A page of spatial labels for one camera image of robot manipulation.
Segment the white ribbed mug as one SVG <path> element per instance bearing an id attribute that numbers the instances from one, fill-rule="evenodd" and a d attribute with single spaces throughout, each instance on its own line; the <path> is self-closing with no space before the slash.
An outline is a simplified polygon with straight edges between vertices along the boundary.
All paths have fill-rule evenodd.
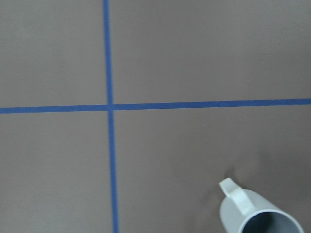
<path id="1" fill-rule="evenodd" d="M 225 195 L 219 215 L 227 233 L 303 233 L 299 222 L 260 194 L 243 189 L 231 178 L 219 183 Z"/>

